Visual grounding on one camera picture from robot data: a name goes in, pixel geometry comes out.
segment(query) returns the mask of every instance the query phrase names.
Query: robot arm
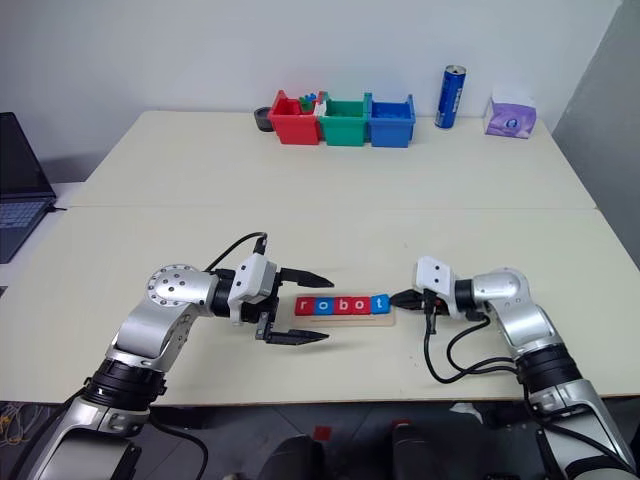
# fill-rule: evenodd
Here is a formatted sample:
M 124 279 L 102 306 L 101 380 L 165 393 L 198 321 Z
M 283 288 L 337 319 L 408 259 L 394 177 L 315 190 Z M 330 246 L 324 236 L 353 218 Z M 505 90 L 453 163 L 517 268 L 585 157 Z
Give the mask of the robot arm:
M 547 314 L 532 301 L 522 273 L 504 268 L 463 280 L 448 265 L 423 257 L 415 287 L 443 300 L 452 318 L 480 311 L 498 322 L 518 381 L 528 392 L 525 402 L 542 427 L 536 439 L 549 474 L 580 480 L 637 478 L 628 472 L 635 473 L 636 466 L 615 422 Z M 628 468 L 594 448 L 598 444 Z
M 149 405 L 164 394 L 164 375 L 175 362 L 200 316 L 256 323 L 255 338 L 301 345 L 327 338 L 304 330 L 273 331 L 278 289 L 284 281 L 311 288 L 333 287 L 311 272 L 282 268 L 260 253 L 234 270 L 199 271 L 168 265 L 153 273 L 142 301 L 120 327 L 105 359 L 87 379 L 43 448 L 27 478 L 34 480 L 128 479 L 140 449 L 138 434 Z

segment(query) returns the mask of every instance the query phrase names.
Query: laptop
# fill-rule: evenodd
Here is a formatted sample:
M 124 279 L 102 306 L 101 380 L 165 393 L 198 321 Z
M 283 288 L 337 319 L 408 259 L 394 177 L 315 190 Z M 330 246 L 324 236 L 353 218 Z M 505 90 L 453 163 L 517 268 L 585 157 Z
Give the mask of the laptop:
M 9 263 L 56 201 L 13 113 L 0 113 L 0 263 Z

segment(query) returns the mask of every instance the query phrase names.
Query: blue can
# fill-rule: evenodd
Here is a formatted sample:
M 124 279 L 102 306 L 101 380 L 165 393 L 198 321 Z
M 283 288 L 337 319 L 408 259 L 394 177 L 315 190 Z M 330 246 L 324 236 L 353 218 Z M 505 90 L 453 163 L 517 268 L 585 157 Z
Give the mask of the blue can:
M 451 128 L 456 119 L 462 86 L 467 76 L 467 69 L 460 65 L 448 65 L 444 69 L 442 79 L 442 92 L 440 93 L 440 103 L 438 113 L 436 113 L 436 126 L 440 128 Z

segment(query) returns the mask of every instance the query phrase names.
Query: laptop keyboard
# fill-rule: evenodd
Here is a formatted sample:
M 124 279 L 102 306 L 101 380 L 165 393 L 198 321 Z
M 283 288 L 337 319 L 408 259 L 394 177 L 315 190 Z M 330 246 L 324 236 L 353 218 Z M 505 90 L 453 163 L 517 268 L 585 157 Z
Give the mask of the laptop keyboard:
M 45 202 L 0 203 L 0 228 L 29 225 Z

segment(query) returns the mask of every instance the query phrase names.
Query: purple tissue box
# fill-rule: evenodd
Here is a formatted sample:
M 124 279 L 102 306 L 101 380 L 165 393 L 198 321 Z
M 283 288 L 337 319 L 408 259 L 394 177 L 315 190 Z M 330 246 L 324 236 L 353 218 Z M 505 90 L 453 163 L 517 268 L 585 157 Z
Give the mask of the purple tissue box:
M 529 138 L 535 123 L 536 108 L 531 97 L 494 90 L 484 117 L 484 133 Z

